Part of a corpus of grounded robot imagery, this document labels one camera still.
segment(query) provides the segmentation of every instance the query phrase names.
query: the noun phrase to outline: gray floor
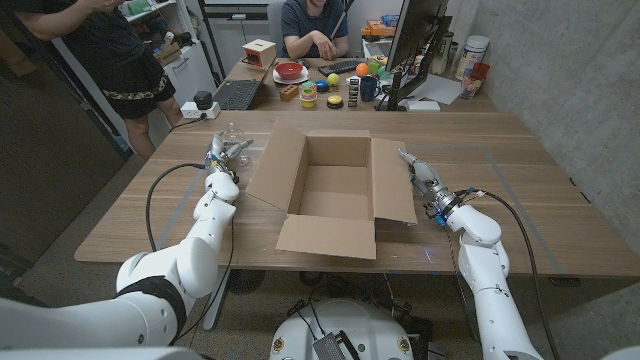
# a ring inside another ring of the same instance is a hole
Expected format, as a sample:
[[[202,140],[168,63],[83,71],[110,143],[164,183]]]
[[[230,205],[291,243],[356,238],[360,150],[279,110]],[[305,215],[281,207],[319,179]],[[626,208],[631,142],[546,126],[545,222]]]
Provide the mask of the gray floor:
[[[115,293],[118,266],[84,265],[73,253],[143,165],[132,157],[87,205],[58,240],[29,270],[21,284],[29,295],[51,306],[104,300]],[[380,281],[382,275],[343,274],[350,281]],[[481,359],[479,343],[469,336],[463,307],[451,276],[389,275],[396,302],[409,302],[415,316],[435,324],[435,341],[447,358]],[[542,281],[543,302],[563,359],[599,359],[614,350],[640,345],[640,283],[630,280],[583,280],[580,287],[559,288]],[[511,278],[510,287],[534,346],[552,358],[537,315],[530,278]],[[216,359],[268,358],[272,336],[286,319],[286,311],[306,298],[310,288],[298,273],[267,272],[260,288],[249,295],[227,294],[217,327],[200,327],[179,346]],[[203,309],[196,304],[187,326]]]

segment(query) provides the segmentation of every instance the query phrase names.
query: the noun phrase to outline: seated person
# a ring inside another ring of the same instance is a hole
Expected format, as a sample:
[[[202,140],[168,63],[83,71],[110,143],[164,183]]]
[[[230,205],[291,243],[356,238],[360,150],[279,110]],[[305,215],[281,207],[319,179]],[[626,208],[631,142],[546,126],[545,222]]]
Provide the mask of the seated person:
[[[282,5],[285,57],[334,60],[344,56],[349,51],[346,17],[334,40],[329,39],[343,12],[340,0],[287,0]]]

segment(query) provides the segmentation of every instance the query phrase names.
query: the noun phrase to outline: orange ball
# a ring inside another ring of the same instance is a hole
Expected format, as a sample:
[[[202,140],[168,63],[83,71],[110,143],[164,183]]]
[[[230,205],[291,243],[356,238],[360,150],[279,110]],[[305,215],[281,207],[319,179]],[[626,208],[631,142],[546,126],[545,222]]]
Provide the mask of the orange ball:
[[[356,75],[365,77],[369,74],[369,65],[362,63],[356,67]]]

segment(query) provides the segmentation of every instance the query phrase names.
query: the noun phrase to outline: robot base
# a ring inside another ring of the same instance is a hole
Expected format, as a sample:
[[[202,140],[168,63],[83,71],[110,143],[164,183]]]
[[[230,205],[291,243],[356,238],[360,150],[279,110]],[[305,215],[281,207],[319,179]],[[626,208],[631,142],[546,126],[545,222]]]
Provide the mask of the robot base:
[[[332,299],[314,303],[313,306],[324,331],[327,334],[344,331],[360,359],[413,359],[409,338],[404,329],[389,314],[373,305]],[[315,336],[321,339],[323,335],[311,307],[301,309],[300,315],[310,324]],[[313,343],[307,324],[298,314],[293,314],[276,331],[270,359],[318,359]],[[341,343],[339,346],[345,358],[351,359],[345,344]]]

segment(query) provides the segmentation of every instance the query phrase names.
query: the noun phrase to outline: green ball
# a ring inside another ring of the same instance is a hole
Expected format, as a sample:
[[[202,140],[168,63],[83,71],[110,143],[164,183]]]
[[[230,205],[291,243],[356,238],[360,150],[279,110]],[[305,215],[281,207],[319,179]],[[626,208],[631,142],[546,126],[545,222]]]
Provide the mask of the green ball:
[[[327,82],[329,83],[329,85],[338,85],[338,83],[340,82],[340,76],[338,76],[338,74],[330,74],[327,77]]]

